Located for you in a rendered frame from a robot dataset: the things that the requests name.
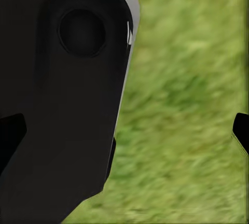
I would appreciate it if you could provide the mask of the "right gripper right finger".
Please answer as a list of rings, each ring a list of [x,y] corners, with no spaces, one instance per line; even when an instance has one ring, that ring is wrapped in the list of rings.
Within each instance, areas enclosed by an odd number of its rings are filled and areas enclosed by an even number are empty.
[[[249,115],[238,113],[232,130],[249,154]]]

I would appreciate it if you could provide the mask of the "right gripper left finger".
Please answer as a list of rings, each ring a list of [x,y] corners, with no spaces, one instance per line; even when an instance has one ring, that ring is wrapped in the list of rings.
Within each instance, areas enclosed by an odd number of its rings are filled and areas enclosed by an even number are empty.
[[[0,119],[0,176],[26,133],[23,113]]]

